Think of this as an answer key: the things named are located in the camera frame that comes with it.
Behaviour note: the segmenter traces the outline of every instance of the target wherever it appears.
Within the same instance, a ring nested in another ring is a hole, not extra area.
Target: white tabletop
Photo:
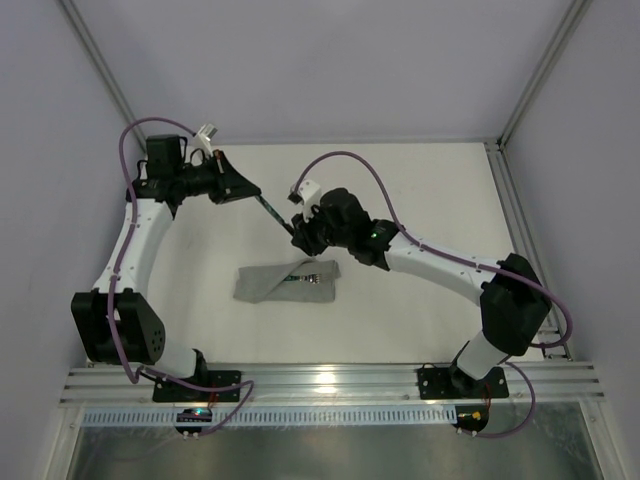
[[[302,169],[331,150],[364,156],[386,183],[403,223],[462,252],[505,258],[512,250],[482,144],[270,145],[220,147],[289,220],[286,200]],[[325,160],[309,175],[324,191],[346,187],[372,218],[390,218],[367,170]],[[148,300],[168,334],[219,362],[451,361],[481,328],[480,310],[444,288],[359,264],[327,249],[342,277],[331,304],[232,298],[239,267],[291,262],[304,254],[257,201],[214,205],[187,199],[158,252]],[[526,360],[539,360],[530,351]]]

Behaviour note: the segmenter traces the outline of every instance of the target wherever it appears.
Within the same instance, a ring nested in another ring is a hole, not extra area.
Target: gray wall
[[[119,230],[123,123],[55,2],[3,2],[0,45],[0,465],[28,479],[82,357],[71,297]]]
[[[495,138],[570,1],[76,3],[136,114],[246,144]]]
[[[595,1],[508,146],[559,293],[640,442],[640,3]]]

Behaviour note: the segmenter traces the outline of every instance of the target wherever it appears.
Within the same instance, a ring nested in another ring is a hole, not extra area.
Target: gray cloth
[[[265,300],[289,302],[329,303],[336,298],[336,278],[340,269],[335,260],[316,262],[305,258],[286,265],[266,267],[243,267],[238,270],[233,298],[243,302],[259,303]],[[290,275],[322,275],[317,284],[299,281],[284,281]]]

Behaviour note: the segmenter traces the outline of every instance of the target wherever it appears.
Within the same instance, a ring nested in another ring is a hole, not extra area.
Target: gray floor
[[[491,431],[513,426],[527,409],[494,405]],[[166,429],[85,429],[69,478],[602,478],[577,404],[540,405],[529,427],[504,440],[458,436],[446,425],[237,429],[193,442],[176,436]]]

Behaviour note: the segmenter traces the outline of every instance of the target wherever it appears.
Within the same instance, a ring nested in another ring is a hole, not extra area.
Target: metal grille
[[[212,410],[212,424],[230,412],[229,407]],[[194,426],[177,422],[180,408],[89,408],[83,427],[174,427]],[[229,427],[321,427],[359,425],[426,425],[455,423],[453,405],[362,406],[362,407],[257,407],[238,412]],[[198,423],[206,427],[208,423]]]

